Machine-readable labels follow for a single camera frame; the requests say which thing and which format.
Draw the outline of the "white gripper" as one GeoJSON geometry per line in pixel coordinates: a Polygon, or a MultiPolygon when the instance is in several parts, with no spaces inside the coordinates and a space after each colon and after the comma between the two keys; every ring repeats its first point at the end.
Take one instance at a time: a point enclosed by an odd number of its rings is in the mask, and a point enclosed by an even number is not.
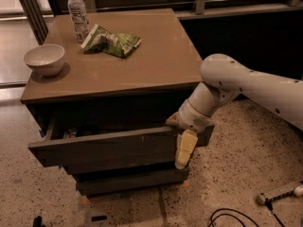
{"type": "Polygon", "coordinates": [[[177,150],[175,153],[175,166],[178,169],[184,169],[197,145],[197,133],[211,126],[213,121],[210,117],[197,112],[186,100],[178,112],[166,120],[166,124],[175,127],[179,126],[180,129],[185,130],[177,136],[177,150]]]}

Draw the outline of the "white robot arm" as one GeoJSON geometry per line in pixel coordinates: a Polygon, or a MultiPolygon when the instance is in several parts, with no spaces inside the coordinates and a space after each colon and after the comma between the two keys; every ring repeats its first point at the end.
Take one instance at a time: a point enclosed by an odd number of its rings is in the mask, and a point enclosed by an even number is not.
{"type": "Polygon", "coordinates": [[[222,106],[244,95],[268,111],[303,129],[303,81],[251,70],[224,54],[206,57],[202,81],[167,123],[182,129],[177,136],[175,166],[183,169],[198,142],[198,134],[212,124],[222,106]]]}

